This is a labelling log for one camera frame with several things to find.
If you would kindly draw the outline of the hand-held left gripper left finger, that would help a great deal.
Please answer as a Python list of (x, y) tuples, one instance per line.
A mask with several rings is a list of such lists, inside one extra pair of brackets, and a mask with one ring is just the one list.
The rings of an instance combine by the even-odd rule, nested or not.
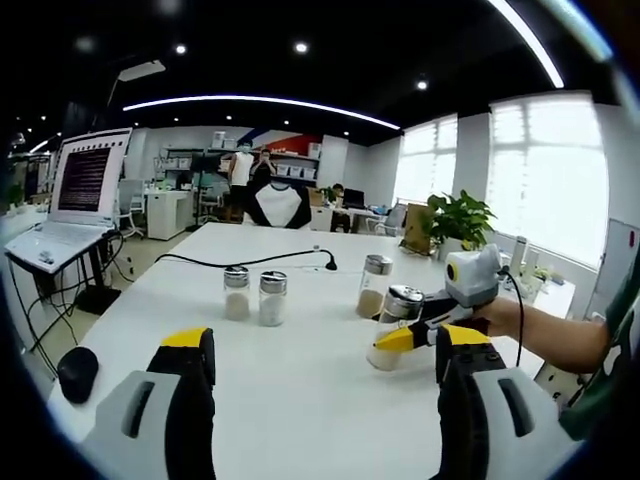
[(98, 404), (82, 453), (108, 479), (214, 479), (213, 330), (165, 338)]

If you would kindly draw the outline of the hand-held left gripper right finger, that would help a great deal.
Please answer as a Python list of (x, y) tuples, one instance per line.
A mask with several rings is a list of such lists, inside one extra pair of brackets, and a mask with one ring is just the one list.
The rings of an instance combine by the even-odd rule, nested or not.
[(578, 448), (554, 400), (508, 368), (482, 333), (444, 325), (436, 337), (441, 460), (437, 479), (547, 479)]

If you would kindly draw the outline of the person's right hand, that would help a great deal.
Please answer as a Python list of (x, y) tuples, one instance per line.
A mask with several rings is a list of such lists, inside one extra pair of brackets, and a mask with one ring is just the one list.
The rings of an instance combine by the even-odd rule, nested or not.
[(489, 336), (519, 339), (520, 305), (512, 300), (496, 297), (475, 310), (472, 318), (474, 322), (484, 322), (487, 325)]

